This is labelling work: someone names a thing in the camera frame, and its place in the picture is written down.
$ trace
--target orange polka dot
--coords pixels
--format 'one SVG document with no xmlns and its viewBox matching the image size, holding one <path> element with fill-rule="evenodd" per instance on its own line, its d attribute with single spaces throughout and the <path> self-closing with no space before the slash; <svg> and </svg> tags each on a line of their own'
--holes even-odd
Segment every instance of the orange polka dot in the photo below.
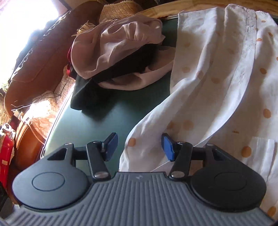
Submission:
<svg viewBox="0 0 278 226">
<path fill-rule="evenodd" d="M 201 80 L 203 77 L 204 77 L 204 73 L 202 71 L 198 71 L 197 78 Z"/>
<path fill-rule="evenodd" d="M 247 158 L 251 155 L 252 149 L 249 146 L 244 146 L 241 150 L 241 156 Z"/>
<path fill-rule="evenodd" d="M 135 144 L 136 144 L 136 139 L 135 138 L 130 138 L 128 143 L 127 143 L 127 146 L 128 147 L 133 147 L 133 146 L 135 146 Z"/>
<path fill-rule="evenodd" d="M 184 44 L 184 47 L 189 47 L 190 45 L 191 45 L 191 43 L 188 42 L 188 43 L 185 43 L 185 44 Z"/>
<path fill-rule="evenodd" d="M 273 217 L 276 213 L 276 207 L 270 207 L 267 211 L 268 216 Z"/>
<path fill-rule="evenodd" d="M 266 118 L 266 119 L 269 119 L 271 118 L 271 112 L 269 109 L 264 109 L 263 112 L 262 112 L 263 116 Z"/>
<path fill-rule="evenodd" d="M 172 129 L 174 127 L 174 123 L 171 121 L 169 122 L 168 126 L 167 126 L 167 129 Z"/>
<path fill-rule="evenodd" d="M 228 51 L 229 54 L 235 54 L 235 51 L 230 49 L 230 48 L 228 48 L 227 51 Z"/>
<path fill-rule="evenodd" d="M 183 128 L 185 130 L 193 130 L 194 128 L 194 123 L 190 120 L 184 120 L 183 122 Z"/>
<path fill-rule="evenodd" d="M 212 77 L 212 78 L 211 78 L 211 81 L 212 81 L 214 84 L 219 84 L 219 83 L 220 83 L 220 79 L 219 79 L 219 78 L 215 78 L 215 77 Z"/>
<path fill-rule="evenodd" d="M 190 67 L 184 67 L 182 68 L 183 73 L 188 73 L 190 72 Z"/>
<path fill-rule="evenodd" d="M 260 68 L 260 72 L 261 72 L 263 75 L 265 75 L 265 74 L 267 73 L 267 70 L 264 69 L 264 68 Z"/>
</svg>

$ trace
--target green surface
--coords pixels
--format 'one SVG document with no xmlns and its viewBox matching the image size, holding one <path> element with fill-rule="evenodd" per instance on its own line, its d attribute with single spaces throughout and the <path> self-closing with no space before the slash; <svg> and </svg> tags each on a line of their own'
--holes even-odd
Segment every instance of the green surface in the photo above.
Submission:
<svg viewBox="0 0 278 226">
<path fill-rule="evenodd" d="M 165 21 L 162 33 L 166 36 L 163 45 L 175 46 L 177 19 Z M 119 136 L 118 147 L 112 159 L 106 162 L 111 175 L 114 175 L 119 168 L 119 159 L 129 132 L 169 96 L 170 74 L 167 73 L 157 82 L 140 90 L 115 90 L 113 96 L 103 106 L 91 112 L 71 109 L 69 99 L 47 139 L 44 155 L 64 143 L 72 142 L 75 147 L 81 147 L 91 141 L 104 141 L 112 132 L 116 132 Z M 86 160 L 77 161 L 76 166 L 89 175 Z"/>
</svg>

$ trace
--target black plastic mount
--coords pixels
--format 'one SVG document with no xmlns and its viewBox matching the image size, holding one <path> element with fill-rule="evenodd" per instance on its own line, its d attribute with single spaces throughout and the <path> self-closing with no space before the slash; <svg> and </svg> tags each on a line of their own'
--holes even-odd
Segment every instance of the black plastic mount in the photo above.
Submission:
<svg viewBox="0 0 278 226">
<path fill-rule="evenodd" d="M 207 205 L 229 212 L 259 207 L 266 193 L 264 179 L 251 168 L 214 144 L 204 148 L 173 141 L 162 135 L 162 148 L 174 165 L 169 178 L 187 181 L 194 194 Z M 202 160 L 203 168 L 189 177 L 191 160 Z"/>
<path fill-rule="evenodd" d="M 12 185 L 14 195 L 20 203 L 35 209 L 67 206 L 81 198 L 90 185 L 85 173 L 75 167 L 76 160 L 88 160 L 94 183 L 109 180 L 111 175 L 104 161 L 111 159 L 117 145 L 116 133 L 86 147 L 64 144 L 16 176 Z"/>
</svg>

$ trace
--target brown leather bag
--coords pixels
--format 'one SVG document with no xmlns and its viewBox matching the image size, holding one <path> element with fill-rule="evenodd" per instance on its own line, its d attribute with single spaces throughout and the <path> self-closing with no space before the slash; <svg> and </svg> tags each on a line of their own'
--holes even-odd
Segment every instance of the brown leather bag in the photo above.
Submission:
<svg viewBox="0 0 278 226">
<path fill-rule="evenodd" d="M 76 9 L 67 12 L 37 41 L 22 63 L 15 71 L 4 99 L 5 111 L 12 117 L 11 104 L 28 105 L 32 99 L 45 91 L 54 91 L 63 76 L 63 68 L 67 65 L 67 53 L 78 30 L 89 21 L 95 25 L 103 5 L 96 1 L 85 2 Z M 25 121 L 30 121 L 28 114 Z M 39 159 L 45 140 L 33 128 L 33 132 L 25 122 L 20 122 L 15 139 L 14 158 L 10 164 L 7 192 L 12 201 L 11 185 L 18 173 Z"/>
</svg>

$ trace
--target white cloth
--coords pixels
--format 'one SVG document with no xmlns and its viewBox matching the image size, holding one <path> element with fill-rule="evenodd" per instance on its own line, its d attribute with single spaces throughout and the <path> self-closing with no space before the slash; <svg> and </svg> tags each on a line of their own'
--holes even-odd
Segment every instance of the white cloth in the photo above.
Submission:
<svg viewBox="0 0 278 226">
<path fill-rule="evenodd" d="M 209 141 L 262 175 L 261 208 L 277 219 L 278 26 L 267 13 L 230 4 L 179 13 L 177 32 L 171 94 L 132 129 L 119 170 L 165 163 L 157 171 L 168 173 L 163 132 L 194 146 Z"/>
</svg>

